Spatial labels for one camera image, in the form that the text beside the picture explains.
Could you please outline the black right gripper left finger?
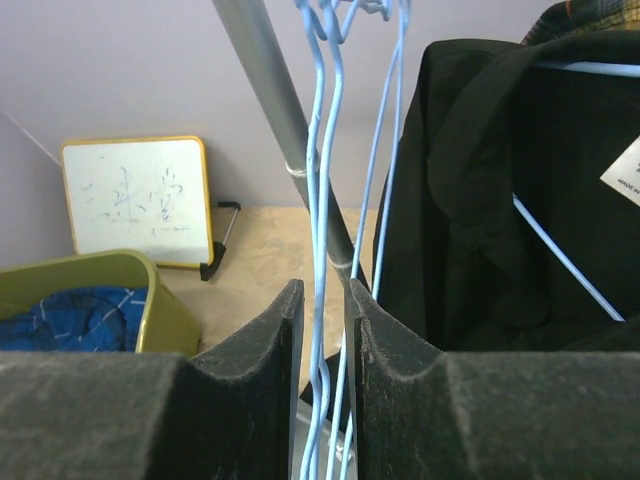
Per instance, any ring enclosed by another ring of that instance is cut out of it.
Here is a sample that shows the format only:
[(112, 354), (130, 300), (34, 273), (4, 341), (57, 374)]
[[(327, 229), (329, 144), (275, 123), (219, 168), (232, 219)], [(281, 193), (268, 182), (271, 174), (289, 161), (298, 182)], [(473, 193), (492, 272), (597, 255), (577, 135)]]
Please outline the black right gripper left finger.
[(304, 285), (215, 347), (152, 353), (5, 353), (5, 479), (287, 479)]

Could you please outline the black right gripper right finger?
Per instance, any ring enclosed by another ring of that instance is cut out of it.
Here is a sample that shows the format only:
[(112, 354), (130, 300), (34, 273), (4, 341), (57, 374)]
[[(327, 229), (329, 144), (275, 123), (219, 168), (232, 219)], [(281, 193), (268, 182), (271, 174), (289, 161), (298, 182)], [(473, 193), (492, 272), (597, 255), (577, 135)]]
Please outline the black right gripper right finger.
[(635, 479), (634, 352), (443, 352), (348, 286), (362, 479)]

